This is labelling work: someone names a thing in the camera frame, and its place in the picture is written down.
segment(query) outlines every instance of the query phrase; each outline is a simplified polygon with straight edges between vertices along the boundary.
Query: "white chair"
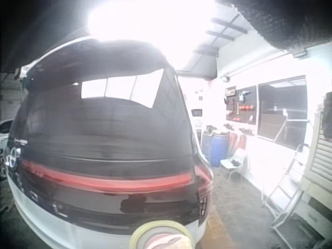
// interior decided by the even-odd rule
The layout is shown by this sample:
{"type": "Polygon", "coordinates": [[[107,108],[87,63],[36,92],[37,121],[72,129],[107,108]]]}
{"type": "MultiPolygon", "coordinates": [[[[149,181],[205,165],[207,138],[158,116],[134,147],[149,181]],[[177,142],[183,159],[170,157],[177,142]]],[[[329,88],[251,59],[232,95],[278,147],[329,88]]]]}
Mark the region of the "white chair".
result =
{"type": "Polygon", "coordinates": [[[238,172],[241,175],[242,180],[242,170],[244,167],[244,159],[245,159],[245,150],[238,148],[234,155],[231,158],[227,158],[220,161],[220,168],[224,166],[226,169],[232,170],[229,173],[228,180],[234,172],[238,172]]]}

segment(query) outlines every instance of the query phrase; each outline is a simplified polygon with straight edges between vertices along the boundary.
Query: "rear bumper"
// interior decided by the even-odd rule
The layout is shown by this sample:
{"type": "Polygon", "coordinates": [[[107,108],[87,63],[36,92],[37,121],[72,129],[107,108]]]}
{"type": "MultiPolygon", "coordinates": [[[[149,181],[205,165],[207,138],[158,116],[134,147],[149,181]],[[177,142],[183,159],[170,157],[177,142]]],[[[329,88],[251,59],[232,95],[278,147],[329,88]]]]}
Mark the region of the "rear bumper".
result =
{"type": "MultiPolygon", "coordinates": [[[[102,233],[75,226],[57,218],[36,205],[26,197],[8,177],[10,189],[16,207],[29,227],[51,248],[118,248],[127,249],[131,236],[102,233]]],[[[198,226],[198,220],[185,226],[191,233],[195,243],[203,237],[206,221],[198,226]]]]}

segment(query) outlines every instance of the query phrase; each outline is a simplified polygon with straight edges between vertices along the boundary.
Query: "car emblem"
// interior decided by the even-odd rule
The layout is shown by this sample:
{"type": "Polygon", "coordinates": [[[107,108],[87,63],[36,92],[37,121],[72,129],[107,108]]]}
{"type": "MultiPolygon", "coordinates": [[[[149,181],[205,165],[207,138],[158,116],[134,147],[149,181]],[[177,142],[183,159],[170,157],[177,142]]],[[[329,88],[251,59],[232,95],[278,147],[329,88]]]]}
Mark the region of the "car emblem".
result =
{"type": "Polygon", "coordinates": [[[6,157],[6,160],[8,162],[8,166],[12,169],[16,167],[17,159],[21,155],[21,149],[13,147],[10,151],[10,154],[6,157]]]}

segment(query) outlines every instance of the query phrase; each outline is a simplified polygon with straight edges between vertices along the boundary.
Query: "concrete floor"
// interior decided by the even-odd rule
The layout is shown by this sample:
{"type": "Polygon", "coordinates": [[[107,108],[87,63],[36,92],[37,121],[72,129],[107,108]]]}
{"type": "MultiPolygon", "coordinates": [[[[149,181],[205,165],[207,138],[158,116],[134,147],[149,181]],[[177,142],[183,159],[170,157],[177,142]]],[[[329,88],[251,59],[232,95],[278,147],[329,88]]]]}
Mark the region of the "concrete floor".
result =
{"type": "MultiPolygon", "coordinates": [[[[196,249],[286,248],[281,239],[270,230],[273,216],[266,207],[261,207],[260,192],[246,179],[241,181],[239,175],[234,174],[227,181],[226,171],[214,170],[214,173],[211,212],[205,235],[196,249]]],[[[10,204],[10,201],[8,183],[1,182],[1,206],[10,204]]],[[[26,225],[13,205],[1,216],[0,248],[50,247],[26,225]]]]}

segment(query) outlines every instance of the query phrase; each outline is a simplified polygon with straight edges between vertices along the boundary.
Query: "black car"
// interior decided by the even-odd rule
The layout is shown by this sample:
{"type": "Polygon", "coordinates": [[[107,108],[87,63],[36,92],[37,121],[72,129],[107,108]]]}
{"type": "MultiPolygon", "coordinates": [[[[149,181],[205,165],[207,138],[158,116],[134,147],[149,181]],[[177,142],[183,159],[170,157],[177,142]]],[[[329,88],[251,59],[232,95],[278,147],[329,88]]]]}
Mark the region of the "black car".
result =
{"type": "Polygon", "coordinates": [[[194,243],[202,238],[213,175],[158,49],[75,40],[39,59],[23,85],[7,173],[42,240],[128,248],[138,227],[159,220],[182,224],[194,243]]]}

